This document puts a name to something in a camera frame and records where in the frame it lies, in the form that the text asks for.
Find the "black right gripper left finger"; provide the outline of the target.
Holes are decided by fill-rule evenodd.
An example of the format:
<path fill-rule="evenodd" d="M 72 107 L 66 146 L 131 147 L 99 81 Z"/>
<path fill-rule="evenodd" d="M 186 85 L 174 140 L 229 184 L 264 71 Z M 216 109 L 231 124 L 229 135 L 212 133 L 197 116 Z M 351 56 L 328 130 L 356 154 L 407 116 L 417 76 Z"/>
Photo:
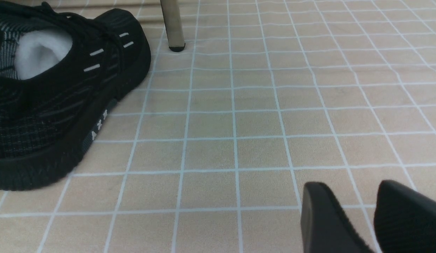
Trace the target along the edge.
<path fill-rule="evenodd" d="M 332 190 L 322 182 L 304 185 L 301 233 L 305 253 L 372 253 Z"/>

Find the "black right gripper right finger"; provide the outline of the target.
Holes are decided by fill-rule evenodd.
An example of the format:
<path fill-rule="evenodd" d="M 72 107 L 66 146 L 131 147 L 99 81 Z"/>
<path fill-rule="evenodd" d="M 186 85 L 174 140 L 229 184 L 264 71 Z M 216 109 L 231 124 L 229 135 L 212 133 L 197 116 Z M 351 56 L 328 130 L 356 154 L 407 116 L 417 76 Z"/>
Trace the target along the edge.
<path fill-rule="evenodd" d="M 383 180 L 374 233 L 384 253 L 436 253 L 436 201 L 394 180 Z"/>

